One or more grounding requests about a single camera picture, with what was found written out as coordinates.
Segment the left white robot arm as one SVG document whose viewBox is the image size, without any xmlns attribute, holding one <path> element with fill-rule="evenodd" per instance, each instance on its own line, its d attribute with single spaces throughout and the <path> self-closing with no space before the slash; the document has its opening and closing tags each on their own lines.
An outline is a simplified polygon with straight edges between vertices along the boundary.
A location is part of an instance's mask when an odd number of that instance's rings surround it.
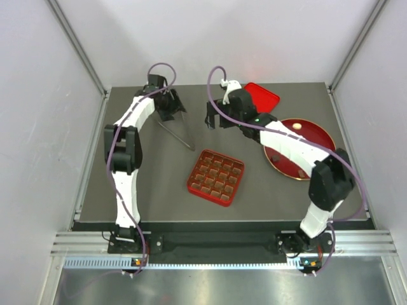
<svg viewBox="0 0 407 305">
<path fill-rule="evenodd" d="M 146 239 L 139 222 L 137 174 L 143 154 L 139 132 L 146 120 L 157 113 L 162 121 L 184 112 L 177 92 L 161 75 L 148 74 L 147 84 L 139 90 L 129 108 L 115 123 L 104 127 L 104 158 L 107 177 L 116 196 L 117 215 L 113 240 L 121 241 L 131 252 L 147 254 Z"/>
</svg>

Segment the metal tongs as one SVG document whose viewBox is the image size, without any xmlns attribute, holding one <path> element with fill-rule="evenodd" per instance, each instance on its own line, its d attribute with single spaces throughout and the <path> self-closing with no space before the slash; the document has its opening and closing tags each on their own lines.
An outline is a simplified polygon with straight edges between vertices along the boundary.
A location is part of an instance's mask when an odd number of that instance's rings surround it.
<svg viewBox="0 0 407 305">
<path fill-rule="evenodd" d="M 172 121 L 162 121 L 158 115 L 156 122 L 183 146 L 187 147 L 190 151 L 195 151 L 195 143 L 188 124 L 187 114 L 187 111 L 178 112 L 174 114 L 174 120 Z"/>
</svg>

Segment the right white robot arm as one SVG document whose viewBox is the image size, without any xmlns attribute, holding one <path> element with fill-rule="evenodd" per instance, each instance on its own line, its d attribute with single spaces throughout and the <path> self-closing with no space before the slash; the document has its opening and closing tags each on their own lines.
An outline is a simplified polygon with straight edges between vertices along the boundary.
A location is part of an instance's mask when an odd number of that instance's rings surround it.
<svg viewBox="0 0 407 305">
<path fill-rule="evenodd" d="M 247 138 L 283 155 L 309 176 L 310 206 L 296 231 L 296 241 L 302 250 L 312 251 L 333 214 L 355 187 L 347 152 L 315 144 L 271 114 L 258 112 L 245 89 L 233 90 L 225 97 L 228 102 L 207 102 L 208 128 L 215 127 L 214 117 L 218 115 L 221 128 L 238 127 Z"/>
</svg>

